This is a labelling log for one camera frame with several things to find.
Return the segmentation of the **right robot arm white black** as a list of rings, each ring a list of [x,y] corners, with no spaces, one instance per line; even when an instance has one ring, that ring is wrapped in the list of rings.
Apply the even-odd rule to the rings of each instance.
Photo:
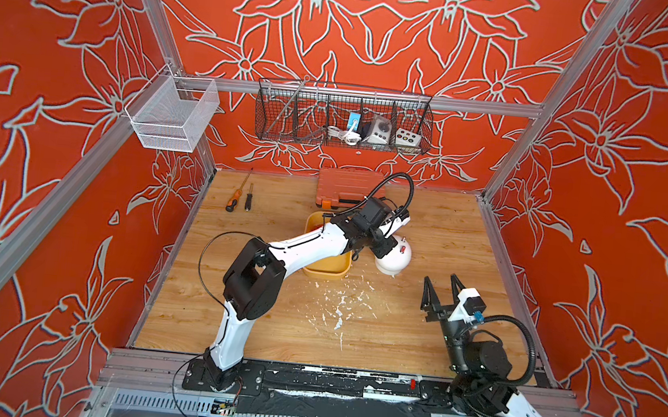
[[[475,288],[467,288],[456,275],[450,276],[453,303],[445,305],[430,277],[423,280],[421,311],[427,322],[439,324],[455,374],[448,392],[457,411],[475,417],[543,417],[520,392],[534,376],[537,348],[525,323],[513,316],[485,314],[487,305]],[[477,341],[484,325],[507,323],[518,329],[527,348],[525,371],[512,378],[513,366],[503,341],[492,336]]]

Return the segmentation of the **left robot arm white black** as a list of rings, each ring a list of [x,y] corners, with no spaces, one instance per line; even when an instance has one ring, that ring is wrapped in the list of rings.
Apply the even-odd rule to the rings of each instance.
[[[284,281],[295,272],[365,249],[380,261],[400,250],[397,231],[411,220],[412,179],[405,172],[384,177],[354,207],[299,237],[272,243],[249,237],[223,276],[222,321],[214,343],[200,356],[212,388],[223,391],[235,383],[252,327],[275,305]]]

